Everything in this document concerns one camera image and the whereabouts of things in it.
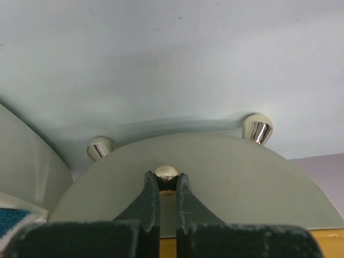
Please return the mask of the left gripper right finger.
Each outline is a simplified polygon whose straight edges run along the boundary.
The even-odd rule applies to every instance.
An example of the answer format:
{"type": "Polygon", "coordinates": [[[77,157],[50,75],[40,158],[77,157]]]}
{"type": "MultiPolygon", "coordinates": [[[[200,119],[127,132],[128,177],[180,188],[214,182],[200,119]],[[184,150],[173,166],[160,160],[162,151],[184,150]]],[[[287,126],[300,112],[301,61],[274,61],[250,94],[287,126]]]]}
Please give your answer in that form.
{"type": "Polygon", "coordinates": [[[322,257],[313,236],[298,226],[228,224],[191,191],[181,174],[176,183],[177,257],[322,257]]]}

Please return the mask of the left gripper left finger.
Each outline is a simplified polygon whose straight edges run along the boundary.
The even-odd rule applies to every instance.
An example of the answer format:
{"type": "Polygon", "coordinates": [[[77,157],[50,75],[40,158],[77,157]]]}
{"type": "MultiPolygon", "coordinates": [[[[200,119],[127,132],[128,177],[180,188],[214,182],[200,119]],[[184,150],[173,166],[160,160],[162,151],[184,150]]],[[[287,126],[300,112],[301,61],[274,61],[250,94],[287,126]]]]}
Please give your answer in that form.
{"type": "Polygon", "coordinates": [[[142,192],[112,221],[34,223],[10,241],[11,257],[159,257],[160,198],[145,173],[142,192]]]}

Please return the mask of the teal cream patterned towel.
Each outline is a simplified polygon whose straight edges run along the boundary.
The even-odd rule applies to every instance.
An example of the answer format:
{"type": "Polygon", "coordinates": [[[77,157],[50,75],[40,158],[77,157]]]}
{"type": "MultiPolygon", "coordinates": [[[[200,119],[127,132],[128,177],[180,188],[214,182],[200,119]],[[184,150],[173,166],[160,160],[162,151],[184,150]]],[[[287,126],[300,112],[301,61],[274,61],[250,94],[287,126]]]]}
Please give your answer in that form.
{"type": "Polygon", "coordinates": [[[1,252],[21,227],[37,218],[39,216],[30,211],[1,208],[1,252]]]}

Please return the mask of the gold drawer knob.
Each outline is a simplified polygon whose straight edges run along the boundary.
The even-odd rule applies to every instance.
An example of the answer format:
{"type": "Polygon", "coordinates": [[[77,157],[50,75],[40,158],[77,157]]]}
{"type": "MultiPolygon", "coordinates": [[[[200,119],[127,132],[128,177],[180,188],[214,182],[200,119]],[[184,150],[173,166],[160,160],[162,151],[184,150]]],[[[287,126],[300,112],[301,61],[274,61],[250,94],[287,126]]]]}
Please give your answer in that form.
{"type": "Polygon", "coordinates": [[[180,173],[170,165],[162,165],[153,171],[161,196],[172,196],[176,192],[177,181],[180,173]]]}

